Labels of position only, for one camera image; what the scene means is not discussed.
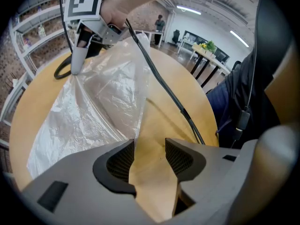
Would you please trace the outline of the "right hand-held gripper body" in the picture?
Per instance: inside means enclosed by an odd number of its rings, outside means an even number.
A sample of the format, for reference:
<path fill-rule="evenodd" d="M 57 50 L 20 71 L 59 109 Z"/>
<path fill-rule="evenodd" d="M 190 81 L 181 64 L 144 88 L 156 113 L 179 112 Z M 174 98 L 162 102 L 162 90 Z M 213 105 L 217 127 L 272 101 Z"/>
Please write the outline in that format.
<path fill-rule="evenodd" d="M 64 21 L 75 31 L 74 46 L 77 46 L 83 26 L 91 30 L 88 46 L 91 39 L 104 45 L 117 43 L 123 35 L 123 29 L 114 24 L 107 24 L 100 15 L 103 0 L 66 0 Z"/>

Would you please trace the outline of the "person's right hand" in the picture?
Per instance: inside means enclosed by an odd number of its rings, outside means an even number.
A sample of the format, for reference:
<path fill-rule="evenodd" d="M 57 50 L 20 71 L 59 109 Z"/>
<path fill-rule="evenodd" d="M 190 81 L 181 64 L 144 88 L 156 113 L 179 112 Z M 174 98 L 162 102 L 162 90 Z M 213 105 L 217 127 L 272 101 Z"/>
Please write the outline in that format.
<path fill-rule="evenodd" d="M 107 24 L 113 24 L 119 29 L 124 27 L 129 11 L 115 0 L 104 0 L 101 3 L 100 15 Z"/>

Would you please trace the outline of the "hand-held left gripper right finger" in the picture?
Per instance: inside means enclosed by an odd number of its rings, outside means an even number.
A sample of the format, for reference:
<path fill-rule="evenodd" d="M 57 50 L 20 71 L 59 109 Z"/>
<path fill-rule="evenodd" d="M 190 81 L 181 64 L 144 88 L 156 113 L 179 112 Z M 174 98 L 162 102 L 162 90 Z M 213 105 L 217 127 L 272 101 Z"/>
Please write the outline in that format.
<path fill-rule="evenodd" d="M 178 180 L 186 210 L 168 225 L 227 225 L 229 211 L 248 174 L 256 140 L 242 149 L 165 139 L 165 156 Z"/>

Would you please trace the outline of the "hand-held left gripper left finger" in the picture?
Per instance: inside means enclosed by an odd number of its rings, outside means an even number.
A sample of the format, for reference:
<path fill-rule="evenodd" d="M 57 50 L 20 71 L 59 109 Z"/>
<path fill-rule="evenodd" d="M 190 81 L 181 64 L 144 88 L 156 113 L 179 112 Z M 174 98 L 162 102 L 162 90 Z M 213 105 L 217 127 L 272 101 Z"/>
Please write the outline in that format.
<path fill-rule="evenodd" d="M 152 225 L 129 183 L 135 143 L 73 153 L 31 181 L 22 196 L 48 225 Z"/>

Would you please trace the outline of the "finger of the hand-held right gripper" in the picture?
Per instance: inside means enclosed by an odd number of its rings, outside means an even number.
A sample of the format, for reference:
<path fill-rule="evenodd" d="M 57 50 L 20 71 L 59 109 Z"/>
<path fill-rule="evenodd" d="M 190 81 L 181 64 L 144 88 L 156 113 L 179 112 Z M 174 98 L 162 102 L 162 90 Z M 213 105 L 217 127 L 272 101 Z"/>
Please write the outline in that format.
<path fill-rule="evenodd" d="M 80 73 L 84 61 L 87 57 L 89 46 L 94 33 L 85 23 L 79 23 L 75 35 L 75 43 L 71 58 L 71 74 L 77 75 Z"/>

